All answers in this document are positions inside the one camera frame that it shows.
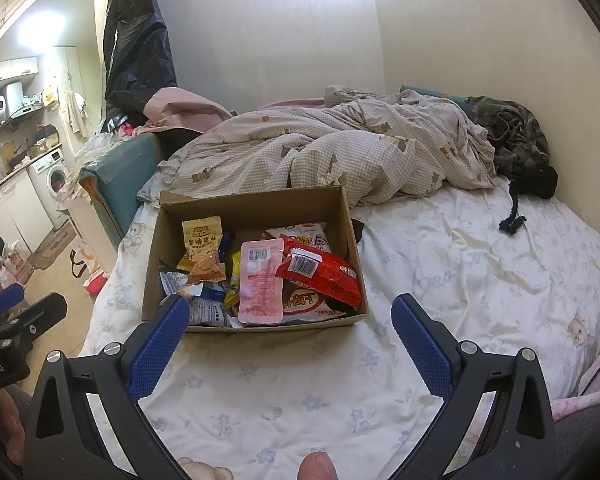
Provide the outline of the person's left hand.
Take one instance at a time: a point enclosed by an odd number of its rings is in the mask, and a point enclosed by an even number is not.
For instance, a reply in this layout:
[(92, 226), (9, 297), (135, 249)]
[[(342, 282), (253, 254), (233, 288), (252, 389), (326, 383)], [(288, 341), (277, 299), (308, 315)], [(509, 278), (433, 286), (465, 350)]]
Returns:
[(6, 389), (0, 390), (0, 414), (7, 437), (6, 455), (15, 466), (20, 466), (26, 437), (17, 405)]

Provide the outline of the person's right hand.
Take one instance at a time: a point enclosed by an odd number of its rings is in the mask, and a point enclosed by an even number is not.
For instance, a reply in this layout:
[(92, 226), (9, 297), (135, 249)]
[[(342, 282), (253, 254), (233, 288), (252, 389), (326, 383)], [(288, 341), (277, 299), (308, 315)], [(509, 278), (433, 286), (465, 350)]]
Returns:
[(298, 480), (337, 480), (338, 474), (326, 452), (314, 452), (306, 456), (299, 467)]

